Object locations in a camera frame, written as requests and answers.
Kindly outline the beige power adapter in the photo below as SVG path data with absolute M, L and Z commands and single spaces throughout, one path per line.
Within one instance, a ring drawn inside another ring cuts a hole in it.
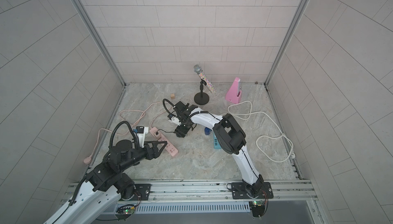
M 160 139 L 161 138 L 161 133 L 159 131 L 156 131 L 153 133 L 153 135 L 155 136 L 156 139 Z

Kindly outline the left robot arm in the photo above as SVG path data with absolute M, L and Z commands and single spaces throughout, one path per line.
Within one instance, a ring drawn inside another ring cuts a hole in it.
M 148 193 L 139 191 L 125 170 L 144 159 L 158 158 L 167 141 L 141 141 L 138 133 L 127 121 L 113 129 L 108 152 L 102 162 L 82 178 L 68 200 L 47 221 L 47 224 L 90 224 L 104 210 L 119 200 L 136 198 L 136 209 Z

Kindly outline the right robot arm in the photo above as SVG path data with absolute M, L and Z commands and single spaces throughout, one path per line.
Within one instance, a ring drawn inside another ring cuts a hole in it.
M 201 125 L 213 131 L 221 148 L 232 155 L 241 172 L 241 193 L 244 192 L 253 199 L 273 198 L 271 187 L 255 168 L 248 153 L 246 134 L 231 114 L 215 115 L 196 105 L 182 102 L 173 104 L 168 99 L 163 99 L 162 103 L 168 113 L 168 119 L 177 125 L 177 137 L 186 137 L 194 125 Z

